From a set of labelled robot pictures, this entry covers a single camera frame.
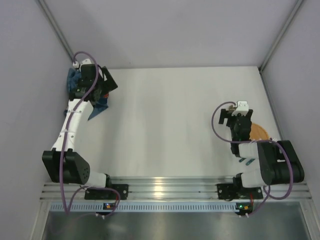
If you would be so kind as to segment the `small beige cup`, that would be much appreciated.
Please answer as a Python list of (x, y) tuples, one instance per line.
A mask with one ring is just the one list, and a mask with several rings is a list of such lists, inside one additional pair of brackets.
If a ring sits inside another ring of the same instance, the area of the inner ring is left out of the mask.
[(230, 105), (228, 108), (227, 108), (227, 110), (228, 111), (234, 111), (236, 109), (236, 107), (234, 106), (234, 105)]

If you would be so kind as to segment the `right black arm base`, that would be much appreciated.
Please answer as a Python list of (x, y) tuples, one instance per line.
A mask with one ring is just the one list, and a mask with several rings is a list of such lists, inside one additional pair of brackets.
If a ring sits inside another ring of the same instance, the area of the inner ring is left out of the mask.
[(243, 188), (235, 186), (233, 183), (219, 183), (216, 185), (219, 200), (254, 200), (263, 199), (262, 189), (260, 187)]

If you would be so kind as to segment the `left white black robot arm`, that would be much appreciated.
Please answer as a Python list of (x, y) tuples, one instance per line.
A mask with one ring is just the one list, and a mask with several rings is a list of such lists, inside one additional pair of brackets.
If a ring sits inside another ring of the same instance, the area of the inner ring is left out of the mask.
[(86, 139), (86, 125), (108, 108), (109, 93), (118, 87), (108, 69), (90, 59), (75, 63), (67, 76), (69, 99), (65, 120), (57, 140), (42, 154), (42, 162), (52, 182), (110, 188), (106, 173), (91, 168), (90, 158), (80, 154)]

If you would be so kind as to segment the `round woven wicker plate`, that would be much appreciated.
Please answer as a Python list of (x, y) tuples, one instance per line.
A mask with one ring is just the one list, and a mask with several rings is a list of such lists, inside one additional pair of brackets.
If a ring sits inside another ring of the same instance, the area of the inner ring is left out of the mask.
[(270, 138), (268, 132), (262, 126), (256, 123), (251, 124), (249, 136), (251, 140), (268, 140)]

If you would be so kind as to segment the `green handled fork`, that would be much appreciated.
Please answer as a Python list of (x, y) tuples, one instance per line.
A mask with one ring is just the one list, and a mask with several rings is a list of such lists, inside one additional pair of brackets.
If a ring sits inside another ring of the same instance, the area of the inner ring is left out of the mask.
[(248, 160), (245, 165), (246, 166), (249, 166), (255, 159), (254, 158), (251, 158), (250, 160)]

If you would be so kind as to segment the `blue cartoon placemat cloth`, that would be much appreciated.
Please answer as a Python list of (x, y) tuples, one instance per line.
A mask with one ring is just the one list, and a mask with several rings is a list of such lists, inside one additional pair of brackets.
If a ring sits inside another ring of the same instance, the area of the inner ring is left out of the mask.
[[(66, 89), (68, 92), (69, 99), (70, 99), (71, 87), (73, 87), (75, 85), (76, 80), (78, 80), (78, 78), (80, 77), (80, 76), (76, 76), (77, 75), (76, 71), (78, 71), (78, 70), (74, 69), (74, 68), (70, 68), (68, 70), (67, 79), (66, 79)], [(102, 98), (96, 104), (91, 103), (93, 106), (93, 110), (92, 110), (91, 114), (89, 115), (88, 120), (95, 118), (96, 116), (98, 116), (100, 113), (102, 113), (103, 111), (105, 111), (109, 107), (108, 106), (108, 98)]]

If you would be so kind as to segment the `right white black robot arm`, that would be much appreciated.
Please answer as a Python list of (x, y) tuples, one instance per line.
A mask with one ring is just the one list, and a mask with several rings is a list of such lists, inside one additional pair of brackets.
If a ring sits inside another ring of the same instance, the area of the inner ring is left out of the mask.
[(305, 171), (289, 140), (252, 139), (253, 110), (249, 109), (245, 114), (233, 112), (231, 109), (221, 109), (218, 120), (220, 125), (227, 120), (232, 154), (241, 159), (258, 161), (257, 169), (238, 173), (233, 178), (237, 190), (304, 181)]

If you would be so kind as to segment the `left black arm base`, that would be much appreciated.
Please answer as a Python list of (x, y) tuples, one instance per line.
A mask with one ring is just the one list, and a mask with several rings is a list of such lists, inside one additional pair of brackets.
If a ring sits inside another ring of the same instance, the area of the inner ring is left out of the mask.
[(120, 195), (120, 198), (118, 198), (118, 195), (116, 192), (111, 190), (105, 190), (105, 189), (92, 189), (89, 188), (85, 191), (84, 199), (85, 200), (126, 200), (129, 193), (129, 185), (128, 184), (113, 184), (112, 189), (117, 191)]

